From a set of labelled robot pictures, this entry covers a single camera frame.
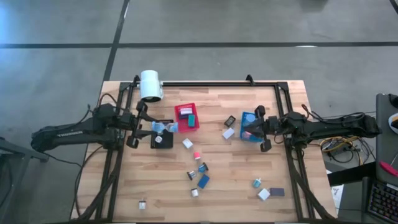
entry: black metal frame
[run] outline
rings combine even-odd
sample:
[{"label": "black metal frame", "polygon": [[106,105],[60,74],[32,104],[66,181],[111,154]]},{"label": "black metal frame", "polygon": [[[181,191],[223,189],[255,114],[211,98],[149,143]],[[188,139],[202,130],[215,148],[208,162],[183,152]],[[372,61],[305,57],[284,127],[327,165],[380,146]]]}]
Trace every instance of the black metal frame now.
[{"label": "black metal frame", "polygon": [[[134,87],[137,86],[137,82],[139,81],[139,77],[136,76],[134,78],[133,82],[122,82],[120,83],[119,87],[119,95],[118,95],[118,100],[117,100],[117,107],[121,107],[121,103],[123,100],[123,96],[126,91],[128,91],[127,94],[127,102],[126,102],[126,109],[131,108],[131,103],[132,103],[132,94],[134,91]],[[275,97],[277,101],[277,107],[279,111],[279,116],[284,115],[284,109],[283,109],[283,104],[282,104],[282,97],[280,95],[280,91],[284,92],[285,95],[285,100],[287,104],[287,110],[292,111],[292,102],[290,99],[290,93],[289,93],[289,86],[287,82],[255,82],[253,78],[248,75],[246,77],[246,81],[242,82],[164,82],[163,87],[200,87],[200,86],[225,86],[225,87],[232,87],[232,86],[253,86],[253,87],[271,87],[275,91]],[[125,138],[125,131],[121,131],[121,139],[124,141]],[[111,168],[111,161],[112,161],[112,156],[113,156],[113,151],[108,151],[106,155],[106,160],[104,163],[104,171],[103,171],[103,178],[102,178],[102,183],[101,183],[101,190],[100,193],[96,196],[95,201],[96,201],[96,214],[95,214],[95,219],[92,220],[91,222],[95,223],[109,223],[112,222],[113,220],[113,213],[114,213],[114,205],[116,202],[116,192],[118,188],[118,180],[119,180],[119,175],[120,175],[120,170],[121,170],[121,161],[122,161],[122,156],[123,156],[123,148],[122,146],[120,149],[118,149],[118,154],[116,157],[116,163],[114,165],[114,169],[111,174],[109,174],[110,168]],[[308,220],[307,218],[303,217],[303,211],[302,211],[302,206],[300,203],[300,195],[299,195],[299,188],[297,187],[297,180],[295,178],[292,178],[297,170],[294,166],[294,160],[291,155],[291,148],[285,144],[285,151],[286,151],[286,156],[287,156],[287,165],[289,167],[289,174],[290,174],[290,179],[291,179],[291,184],[292,184],[292,191],[293,191],[293,196],[294,196],[294,204],[296,208],[296,213],[297,213],[297,219],[298,221],[302,220]],[[298,166],[299,166],[299,172],[300,176],[302,178],[302,181],[305,184],[305,188],[309,190],[308,187],[308,179],[307,179],[307,173],[305,171],[305,166],[304,166],[304,160],[303,156],[298,153],[297,154],[297,160],[298,160]],[[111,196],[109,199],[109,208],[108,208],[108,214],[105,218],[102,217],[103,213],[103,204],[104,204],[104,195],[106,191],[111,186]],[[309,200],[308,197],[305,197],[306,203],[307,203],[307,209],[308,209],[308,216],[309,219],[314,219],[315,218],[315,212],[313,210],[313,205],[311,201]],[[82,223],[83,220],[72,220],[75,223]]]}]

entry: red container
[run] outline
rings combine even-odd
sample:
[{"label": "red container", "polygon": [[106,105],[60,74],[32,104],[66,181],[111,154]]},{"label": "red container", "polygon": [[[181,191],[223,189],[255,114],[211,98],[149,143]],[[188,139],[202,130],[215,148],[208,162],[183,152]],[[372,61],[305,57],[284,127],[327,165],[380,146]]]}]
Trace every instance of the red container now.
[{"label": "red container", "polygon": [[[194,127],[188,126],[188,119],[179,119],[180,110],[182,108],[192,108],[192,114],[195,115]],[[178,122],[178,131],[179,132],[183,133],[183,132],[187,132],[187,131],[195,131],[196,129],[199,128],[199,118],[198,118],[197,108],[194,103],[188,103],[186,105],[174,106],[174,111],[175,111],[175,120],[176,120],[176,122]]]}]

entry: blue cube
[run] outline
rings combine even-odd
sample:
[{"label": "blue cube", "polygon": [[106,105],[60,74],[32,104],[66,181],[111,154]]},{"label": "blue cube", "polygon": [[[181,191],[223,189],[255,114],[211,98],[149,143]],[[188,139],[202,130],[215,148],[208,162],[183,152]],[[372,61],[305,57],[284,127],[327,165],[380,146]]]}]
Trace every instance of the blue cube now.
[{"label": "blue cube", "polygon": [[209,170],[209,168],[207,167],[207,165],[205,163],[200,165],[199,168],[198,168],[199,172],[206,172],[207,170]]},{"label": "blue cube", "polygon": [[201,179],[199,180],[198,183],[198,187],[200,187],[201,189],[204,189],[206,187],[207,182],[209,182],[210,178],[203,174],[203,177],[201,177]]}]

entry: keyboard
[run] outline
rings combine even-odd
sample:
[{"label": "keyboard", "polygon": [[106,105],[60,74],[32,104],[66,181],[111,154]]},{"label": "keyboard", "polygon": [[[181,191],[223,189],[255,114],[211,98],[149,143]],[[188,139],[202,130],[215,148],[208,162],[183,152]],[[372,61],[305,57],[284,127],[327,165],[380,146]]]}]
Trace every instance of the keyboard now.
[{"label": "keyboard", "polygon": [[398,224],[398,190],[373,182],[367,211],[383,220]]}]

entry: purple block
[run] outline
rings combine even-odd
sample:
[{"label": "purple block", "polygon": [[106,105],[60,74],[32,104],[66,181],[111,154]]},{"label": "purple block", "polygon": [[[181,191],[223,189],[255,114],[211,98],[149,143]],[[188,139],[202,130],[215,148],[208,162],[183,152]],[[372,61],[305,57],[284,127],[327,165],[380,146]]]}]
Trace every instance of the purple block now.
[{"label": "purple block", "polygon": [[271,196],[285,196],[285,189],[272,187],[269,189]]}]

